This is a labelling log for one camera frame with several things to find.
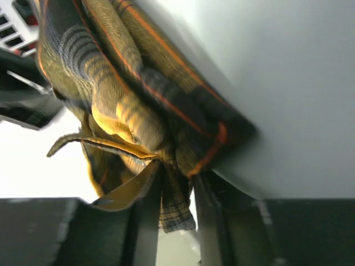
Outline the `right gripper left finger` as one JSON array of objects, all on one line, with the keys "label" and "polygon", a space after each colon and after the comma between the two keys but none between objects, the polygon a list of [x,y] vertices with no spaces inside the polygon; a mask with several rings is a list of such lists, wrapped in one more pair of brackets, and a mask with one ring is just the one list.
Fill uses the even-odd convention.
[{"label": "right gripper left finger", "polygon": [[2,265],[154,265],[163,165],[88,204],[79,198],[1,200]]}]

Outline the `yellow plaid long sleeve shirt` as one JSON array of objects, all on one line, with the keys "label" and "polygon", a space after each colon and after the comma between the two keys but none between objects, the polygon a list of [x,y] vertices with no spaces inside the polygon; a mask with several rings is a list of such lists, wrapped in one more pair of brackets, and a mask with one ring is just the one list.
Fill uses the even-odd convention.
[{"label": "yellow plaid long sleeve shirt", "polygon": [[160,161],[160,227],[195,229],[192,178],[248,142],[255,127],[133,1],[31,4],[39,23],[38,68],[81,123],[48,156],[80,142],[99,196]]}]

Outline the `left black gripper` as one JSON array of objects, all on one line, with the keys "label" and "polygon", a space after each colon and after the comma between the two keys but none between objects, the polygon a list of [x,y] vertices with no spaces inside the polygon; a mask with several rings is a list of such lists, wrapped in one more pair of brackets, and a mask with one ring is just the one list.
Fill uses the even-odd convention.
[{"label": "left black gripper", "polygon": [[33,58],[1,50],[1,121],[40,130],[62,109]]}]

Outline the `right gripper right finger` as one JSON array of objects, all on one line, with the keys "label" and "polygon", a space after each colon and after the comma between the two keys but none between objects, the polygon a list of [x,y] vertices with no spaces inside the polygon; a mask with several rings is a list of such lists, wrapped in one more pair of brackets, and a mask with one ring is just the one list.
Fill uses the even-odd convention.
[{"label": "right gripper right finger", "polygon": [[193,179],[202,265],[353,265],[353,199],[255,199]]}]

